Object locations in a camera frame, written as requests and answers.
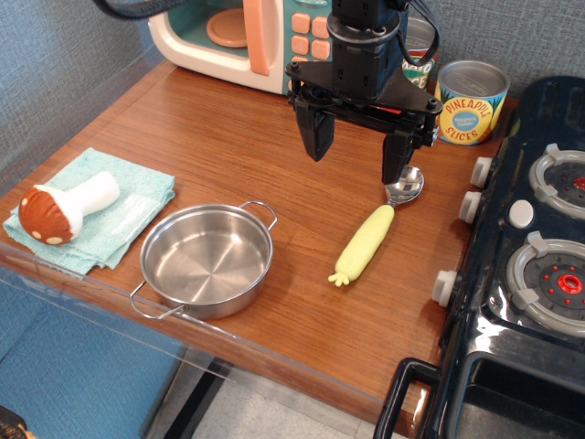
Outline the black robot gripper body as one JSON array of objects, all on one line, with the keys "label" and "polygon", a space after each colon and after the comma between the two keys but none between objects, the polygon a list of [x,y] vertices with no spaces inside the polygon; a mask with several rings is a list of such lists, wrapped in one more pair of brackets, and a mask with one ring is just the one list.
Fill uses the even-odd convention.
[{"label": "black robot gripper body", "polygon": [[412,147],[437,138],[440,102],[404,75],[407,16],[329,16],[328,61],[293,61],[288,97],[302,96],[335,117],[385,135],[413,132]]}]

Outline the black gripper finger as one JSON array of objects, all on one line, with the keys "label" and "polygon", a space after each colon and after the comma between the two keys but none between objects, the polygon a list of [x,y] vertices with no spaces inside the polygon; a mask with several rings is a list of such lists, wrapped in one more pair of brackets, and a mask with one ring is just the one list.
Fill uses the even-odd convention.
[{"label": "black gripper finger", "polygon": [[335,117],[302,96],[294,99],[293,107],[305,152],[314,161],[320,161],[333,144]]},{"label": "black gripper finger", "polygon": [[384,185],[399,181],[403,168],[412,157],[414,134],[410,131],[395,130],[387,134],[383,142],[382,182]]}]

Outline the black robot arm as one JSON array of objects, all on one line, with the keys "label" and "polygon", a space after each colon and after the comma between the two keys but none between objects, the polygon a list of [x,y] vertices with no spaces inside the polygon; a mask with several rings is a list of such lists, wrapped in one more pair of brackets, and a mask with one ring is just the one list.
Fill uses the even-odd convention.
[{"label": "black robot arm", "polygon": [[337,120],[385,134],[385,184],[399,180],[415,150],[433,145],[442,104],[402,70],[404,61],[415,62],[406,45],[411,8],[438,26],[423,1],[335,1],[326,21],[331,60],[287,66],[289,102],[313,160],[321,160],[333,144]]}]

